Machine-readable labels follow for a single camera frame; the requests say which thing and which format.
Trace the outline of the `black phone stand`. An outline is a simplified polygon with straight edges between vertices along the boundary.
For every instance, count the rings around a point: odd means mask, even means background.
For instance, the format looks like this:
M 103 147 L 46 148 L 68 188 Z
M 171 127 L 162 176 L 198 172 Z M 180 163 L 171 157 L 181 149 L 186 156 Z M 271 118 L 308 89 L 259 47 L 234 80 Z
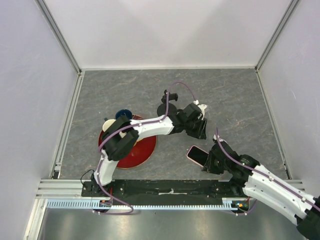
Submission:
M 178 97 L 179 96 L 177 93 L 170 93 L 167 90 L 164 91 L 164 95 L 161 99 L 162 104 L 160 104 L 157 108 L 157 115 L 160 117 L 161 121 L 168 116 L 172 116 L 179 120 L 182 118 L 182 110 L 170 103 L 172 100 L 177 101 Z

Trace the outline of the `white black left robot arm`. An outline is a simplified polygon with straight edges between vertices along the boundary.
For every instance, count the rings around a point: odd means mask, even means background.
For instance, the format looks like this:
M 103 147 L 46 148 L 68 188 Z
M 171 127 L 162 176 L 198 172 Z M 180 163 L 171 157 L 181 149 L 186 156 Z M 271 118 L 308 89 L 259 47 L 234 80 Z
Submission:
M 197 100 L 177 113 L 165 113 L 149 119 L 134 120 L 126 116 L 105 122 L 101 144 L 98 146 L 100 160 L 94 172 L 92 191 L 99 197 L 110 191 L 113 173 L 120 160 L 133 149 L 136 142 L 154 136 L 178 134 L 183 131 L 190 137 L 205 140 L 208 106 Z

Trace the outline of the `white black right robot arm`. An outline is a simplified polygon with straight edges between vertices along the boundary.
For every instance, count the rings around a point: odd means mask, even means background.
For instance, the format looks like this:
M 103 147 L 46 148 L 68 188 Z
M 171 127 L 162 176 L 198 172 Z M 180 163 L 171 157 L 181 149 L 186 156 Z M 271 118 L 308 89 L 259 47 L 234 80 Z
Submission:
M 320 238 L 320 199 L 282 180 L 258 160 L 238 155 L 223 139 L 215 139 L 203 170 L 232 175 L 229 191 L 256 199 L 289 219 L 308 240 Z

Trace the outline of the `phone with pink case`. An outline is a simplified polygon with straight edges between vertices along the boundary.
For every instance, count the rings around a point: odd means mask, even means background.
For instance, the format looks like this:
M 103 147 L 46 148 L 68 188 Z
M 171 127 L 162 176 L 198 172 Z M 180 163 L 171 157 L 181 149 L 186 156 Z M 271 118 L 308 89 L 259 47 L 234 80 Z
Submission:
M 193 145 L 188 150 L 186 157 L 200 167 L 203 167 L 207 161 L 208 155 L 208 152 L 204 151 L 196 145 Z

